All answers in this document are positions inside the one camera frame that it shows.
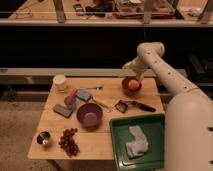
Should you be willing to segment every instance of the metal cup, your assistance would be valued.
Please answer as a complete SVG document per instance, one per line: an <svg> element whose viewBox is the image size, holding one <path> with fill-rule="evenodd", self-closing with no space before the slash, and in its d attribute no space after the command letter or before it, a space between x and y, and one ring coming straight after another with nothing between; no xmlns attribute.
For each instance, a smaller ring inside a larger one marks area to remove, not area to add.
<svg viewBox="0 0 213 171"><path fill-rule="evenodd" d="M41 132L37 136L37 143L43 147L49 147L51 145L52 139L50 133L47 131Z"/></svg>

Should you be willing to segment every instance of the small container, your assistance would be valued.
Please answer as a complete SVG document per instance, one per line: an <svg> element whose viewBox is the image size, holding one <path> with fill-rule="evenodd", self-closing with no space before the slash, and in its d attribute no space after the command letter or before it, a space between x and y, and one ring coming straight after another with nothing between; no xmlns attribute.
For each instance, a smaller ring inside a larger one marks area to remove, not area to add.
<svg viewBox="0 0 213 171"><path fill-rule="evenodd" d="M122 90L127 96L133 96L140 92L141 82L135 77L126 77L122 80Z"/></svg>
<svg viewBox="0 0 213 171"><path fill-rule="evenodd" d="M43 147L49 147L52 143L50 133L47 131L39 133L37 136L37 143Z"/></svg>
<svg viewBox="0 0 213 171"><path fill-rule="evenodd" d="M56 85L58 91L65 92L67 89L66 77L63 74L56 75L53 78L53 83Z"/></svg>

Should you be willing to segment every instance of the table leg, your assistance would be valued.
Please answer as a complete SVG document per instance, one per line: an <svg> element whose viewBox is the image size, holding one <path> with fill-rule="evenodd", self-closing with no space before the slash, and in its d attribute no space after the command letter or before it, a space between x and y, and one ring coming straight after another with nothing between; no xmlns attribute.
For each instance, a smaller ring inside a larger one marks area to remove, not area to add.
<svg viewBox="0 0 213 171"><path fill-rule="evenodd" d="M48 163L50 163L56 171L63 171L63 169L59 166L59 164L55 160L47 160Z"/></svg>

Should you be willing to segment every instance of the bowl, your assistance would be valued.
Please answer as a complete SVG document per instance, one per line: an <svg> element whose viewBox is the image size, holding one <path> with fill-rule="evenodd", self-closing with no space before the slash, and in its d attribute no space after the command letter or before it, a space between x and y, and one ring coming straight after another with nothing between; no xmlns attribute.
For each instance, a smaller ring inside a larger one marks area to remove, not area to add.
<svg viewBox="0 0 213 171"><path fill-rule="evenodd" d="M141 82L135 77L126 77L122 80L122 90L127 96L138 94L141 89Z"/></svg>
<svg viewBox="0 0 213 171"><path fill-rule="evenodd" d="M87 128L97 127L102 116L102 108L95 103L85 103L77 111L77 120Z"/></svg>

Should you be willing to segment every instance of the white cup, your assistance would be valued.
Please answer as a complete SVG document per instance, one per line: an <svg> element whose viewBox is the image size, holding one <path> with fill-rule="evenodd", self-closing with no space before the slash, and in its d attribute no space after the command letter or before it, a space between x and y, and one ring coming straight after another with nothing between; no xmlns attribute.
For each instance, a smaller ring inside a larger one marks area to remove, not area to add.
<svg viewBox="0 0 213 171"><path fill-rule="evenodd" d="M56 75L53 78L53 83L56 85L60 92L64 92L67 89L66 77L63 74Z"/></svg>

